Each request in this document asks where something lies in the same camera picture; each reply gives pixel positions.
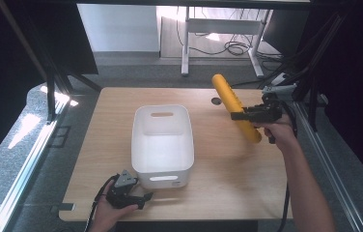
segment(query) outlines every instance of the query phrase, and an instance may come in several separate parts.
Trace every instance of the wooden table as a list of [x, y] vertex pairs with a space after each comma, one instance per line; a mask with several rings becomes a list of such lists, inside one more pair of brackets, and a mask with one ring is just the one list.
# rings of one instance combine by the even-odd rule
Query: wooden table
[[[245, 106], [261, 103], [259, 90], [235, 90]], [[103, 183], [131, 166], [134, 113], [143, 105], [181, 104], [189, 112], [195, 160], [183, 188], [155, 189], [144, 210], [123, 220], [221, 220], [280, 218], [287, 183], [275, 145], [251, 144], [242, 136], [213, 89], [105, 88], [101, 91], [60, 211], [67, 221], [84, 221]]]

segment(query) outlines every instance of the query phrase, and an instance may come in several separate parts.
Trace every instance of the black cable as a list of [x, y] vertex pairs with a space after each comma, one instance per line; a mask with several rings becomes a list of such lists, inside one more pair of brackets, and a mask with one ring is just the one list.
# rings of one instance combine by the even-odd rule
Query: black cable
[[[284, 110], [287, 112], [288, 116], [290, 117], [291, 124], [293, 126], [293, 135], [295, 137], [297, 137], [297, 135], [298, 135], [298, 128], [296, 126], [296, 116], [295, 116], [295, 113], [287, 105], [286, 102], [281, 101], [281, 105], [283, 106]], [[288, 182], [287, 182], [287, 188], [286, 188], [286, 191], [285, 191], [285, 200], [284, 200], [284, 210], [283, 210], [283, 215], [281, 217], [281, 224], [280, 224], [280, 227], [278, 228], [277, 232], [283, 231], [284, 226], [285, 226], [285, 224], [287, 222], [287, 214], [288, 214], [289, 203], [290, 203], [290, 188], [289, 188]]]
[[89, 213], [88, 221], [86, 222], [85, 232], [88, 232], [91, 228], [92, 218], [94, 217], [95, 209], [97, 208], [97, 204], [101, 196], [103, 196], [103, 191], [106, 188], [107, 184], [113, 180], [113, 176], [110, 177], [100, 188], [98, 194], [95, 196], [94, 202], [92, 203], [91, 212]]
[[275, 77], [277, 74], [282, 73], [285, 69], [286, 69], [286, 65], [285, 64], [281, 64], [274, 72], [266, 75], [263, 79], [262, 79], [262, 83], [258, 86], [258, 89], [264, 89], [264, 87], [269, 84], [271, 78]]
[[241, 35], [241, 37], [242, 38], [244, 37], [248, 41], [248, 46], [249, 47], [253, 47], [254, 35], [251, 35], [251, 41], [250, 41], [250, 39], [248, 39], [248, 37], [246, 35]]
[[305, 67], [302, 71], [297, 72], [293, 75], [291, 75], [290, 78], [286, 78], [284, 79], [281, 83], [277, 84], [277, 86], [284, 86], [284, 85], [289, 85], [291, 83], [295, 83], [297, 82], [299, 79], [302, 78], [302, 76], [304, 74], [306, 74], [309, 71], [309, 67]]
[[256, 21], [257, 21], [257, 18], [258, 18], [258, 15], [260, 14], [260, 9], [257, 11], [257, 15], [256, 15]]
[[[230, 18], [233, 16], [233, 14], [236, 11], [237, 11], [237, 9], [235, 9], [233, 11], [233, 13], [230, 15]], [[177, 8], [176, 14], [177, 15], [179, 14], [179, 7]], [[177, 34], [178, 34], [179, 43], [181, 44], [181, 46], [184, 46], [184, 44], [182, 43], [180, 32], [179, 32], [179, 21], [178, 20], [176, 20], [176, 31], [177, 31]], [[208, 33], [207, 34], [201, 34], [201, 35], [196, 34], [196, 36], [199, 36], [199, 37], [206, 36], [206, 35], [208, 35]], [[198, 49], [196, 47], [189, 47], [189, 49], [196, 50], [196, 51], [202, 52], [202, 53], [207, 54], [207, 55], [217, 55], [217, 54], [221, 54], [221, 53], [223, 53], [225, 51], [228, 51], [232, 55], [240, 56], [240, 55], [243, 55], [244, 53], [248, 52], [248, 50], [250, 49], [251, 44], [252, 44], [252, 39], [251, 39], [250, 45], [248, 45], [246, 43], [235, 41], [236, 37], [237, 37], [237, 35], [233, 35], [228, 42], [224, 43], [224, 49], [220, 50], [220, 51], [217, 51], [217, 52], [206, 52], [206, 51]]]
[[254, 83], [259, 83], [261, 81], [262, 80], [252, 80], [252, 81], [240, 82], [240, 83], [237, 83], [237, 84], [231, 84], [230, 87], [233, 88], [233, 87], [240, 86], [240, 85], [254, 84]]
[[281, 54], [268, 54], [268, 53], [262, 53], [260, 51], [257, 51], [257, 57], [260, 59], [268, 60], [268, 61], [275, 61], [275, 62], [286, 62], [289, 61], [289, 59], [285, 58]]

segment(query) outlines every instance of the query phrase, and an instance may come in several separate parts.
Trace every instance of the human arm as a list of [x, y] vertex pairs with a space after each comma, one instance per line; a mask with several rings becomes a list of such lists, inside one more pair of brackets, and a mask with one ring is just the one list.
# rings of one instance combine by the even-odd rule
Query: human arm
[[298, 231], [335, 231], [335, 223], [298, 140], [293, 135], [288, 115], [272, 124], [253, 123], [265, 128], [265, 135], [274, 135], [281, 150], [291, 193], [293, 220]]
[[90, 232], [107, 232], [116, 222], [123, 216], [130, 214], [137, 210], [137, 205], [130, 205], [122, 209], [113, 208], [112, 205], [106, 200], [106, 193], [113, 185], [113, 181], [110, 181], [106, 188], [103, 190], [103, 194], [99, 199], [97, 210], [95, 212], [95, 218], [90, 228]]

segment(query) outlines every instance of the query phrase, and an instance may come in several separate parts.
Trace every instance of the person's right hand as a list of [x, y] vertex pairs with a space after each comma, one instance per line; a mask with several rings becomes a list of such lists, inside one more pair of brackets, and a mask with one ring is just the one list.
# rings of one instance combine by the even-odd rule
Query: person's right hand
[[294, 142], [297, 142], [295, 135], [293, 134], [293, 126], [290, 117], [287, 114], [283, 114], [282, 117], [274, 123], [252, 124], [258, 128], [264, 128], [265, 136], [274, 136], [275, 144], [280, 150], [286, 149], [288, 146], [292, 146]]

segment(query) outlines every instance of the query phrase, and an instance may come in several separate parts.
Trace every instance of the person's left hand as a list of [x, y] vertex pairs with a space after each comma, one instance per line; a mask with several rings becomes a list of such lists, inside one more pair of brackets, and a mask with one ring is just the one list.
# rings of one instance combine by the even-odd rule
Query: person's left hand
[[106, 193], [112, 185], [113, 181], [110, 181], [103, 190], [103, 194], [97, 205], [95, 218], [90, 230], [91, 232], [109, 231], [121, 217], [130, 214], [138, 208], [138, 205], [130, 205], [122, 209], [113, 208], [113, 206], [106, 200]]

